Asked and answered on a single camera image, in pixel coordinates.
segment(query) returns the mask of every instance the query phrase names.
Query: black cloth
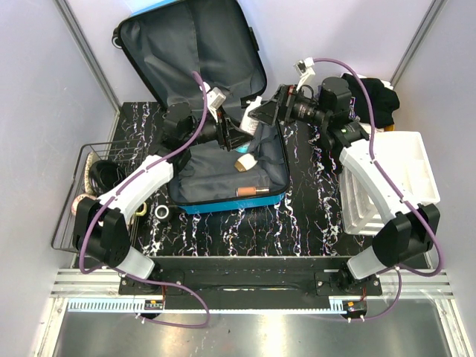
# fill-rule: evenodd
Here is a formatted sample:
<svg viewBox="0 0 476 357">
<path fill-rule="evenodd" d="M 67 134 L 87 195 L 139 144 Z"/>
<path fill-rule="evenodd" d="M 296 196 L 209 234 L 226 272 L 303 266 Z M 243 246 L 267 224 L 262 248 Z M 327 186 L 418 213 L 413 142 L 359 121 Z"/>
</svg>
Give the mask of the black cloth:
<svg viewBox="0 0 476 357">
<path fill-rule="evenodd" d="M 356 115 L 360 117 L 361 123 L 370 124 L 369 109 L 364 92 L 353 75 L 343 74 L 342 78 L 349 83 L 352 96 L 356 99 L 354 107 Z M 361 81 L 367 89 L 372 102 L 376 127 L 382 129 L 386 126 L 394 125 L 392 113 L 400 107 L 400 101 L 396 92 L 386 88 L 382 81 L 377 78 L 362 78 Z"/>
</svg>

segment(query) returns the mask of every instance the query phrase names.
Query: white basket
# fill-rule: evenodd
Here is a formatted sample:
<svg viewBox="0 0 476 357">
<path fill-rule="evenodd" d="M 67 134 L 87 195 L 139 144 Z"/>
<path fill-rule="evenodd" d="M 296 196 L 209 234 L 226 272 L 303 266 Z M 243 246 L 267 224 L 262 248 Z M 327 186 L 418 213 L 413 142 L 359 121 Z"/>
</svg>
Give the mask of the white basket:
<svg viewBox="0 0 476 357">
<path fill-rule="evenodd" d="M 374 151 L 392 180 L 401 184 L 402 188 L 412 193 L 421 203 L 427 205 L 440 201 L 419 132 L 376 133 Z M 343 169 L 339 181 L 345 232 L 377 234 L 384 224 L 360 182 L 347 168 Z"/>
</svg>

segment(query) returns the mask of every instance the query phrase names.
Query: metal basket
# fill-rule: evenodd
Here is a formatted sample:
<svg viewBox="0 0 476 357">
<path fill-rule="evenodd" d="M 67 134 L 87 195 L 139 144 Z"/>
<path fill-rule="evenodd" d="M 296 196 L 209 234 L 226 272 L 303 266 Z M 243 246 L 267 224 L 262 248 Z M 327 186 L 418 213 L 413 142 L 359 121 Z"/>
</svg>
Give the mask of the metal basket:
<svg viewBox="0 0 476 357">
<path fill-rule="evenodd" d="M 127 175 L 137 169 L 147 155 L 145 153 L 144 141 L 142 140 L 110 141 L 83 145 L 74 168 L 71 187 L 62 207 L 62 213 L 59 216 L 53 239 L 51 240 L 51 247 L 53 249 L 77 253 L 77 249 L 73 245 L 75 216 L 71 212 L 71 205 L 76 197 L 85 192 L 84 170 L 86 168 L 86 159 L 90 152 L 96 152 L 101 159 L 119 164 L 124 168 Z M 130 229 L 132 244 L 135 243 L 137 229 L 138 219 L 135 219 Z"/>
</svg>

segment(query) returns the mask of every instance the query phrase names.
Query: blue suitcase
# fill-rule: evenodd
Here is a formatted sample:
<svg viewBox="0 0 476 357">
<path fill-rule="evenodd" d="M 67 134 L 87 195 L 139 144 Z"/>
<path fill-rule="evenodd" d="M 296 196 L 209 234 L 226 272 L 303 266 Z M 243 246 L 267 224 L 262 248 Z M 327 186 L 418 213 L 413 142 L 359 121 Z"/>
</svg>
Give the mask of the blue suitcase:
<svg viewBox="0 0 476 357">
<path fill-rule="evenodd" d="M 191 77 L 201 74 L 226 95 L 225 111 L 243 116 L 247 102 L 266 89 L 266 73 L 253 30 L 236 0 L 163 1 L 122 21 L 113 43 L 121 47 L 155 99 L 167 108 L 187 101 L 196 118 L 202 94 Z M 172 203 L 186 213 L 210 213 L 275 205 L 289 187 L 289 165 L 280 125 L 260 124 L 248 152 L 258 164 L 245 173 L 242 155 L 215 142 L 190 147 L 187 166 L 168 184 Z M 268 192 L 237 197 L 239 187 Z"/>
</svg>

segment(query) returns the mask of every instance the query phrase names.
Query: reflective metal surface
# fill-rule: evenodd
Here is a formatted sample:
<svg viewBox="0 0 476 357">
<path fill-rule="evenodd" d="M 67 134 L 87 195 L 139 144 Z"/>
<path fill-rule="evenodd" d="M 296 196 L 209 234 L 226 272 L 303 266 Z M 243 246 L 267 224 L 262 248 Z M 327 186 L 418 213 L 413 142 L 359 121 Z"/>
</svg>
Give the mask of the reflective metal surface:
<svg viewBox="0 0 476 357">
<path fill-rule="evenodd" d="M 383 308 L 371 301 L 370 314 Z M 197 323 L 198 315 L 168 315 Z M 56 357 L 450 356 L 431 301 L 400 301 L 386 318 L 336 323 L 296 315 L 215 315 L 208 329 L 142 325 L 131 315 L 68 312 Z"/>
</svg>

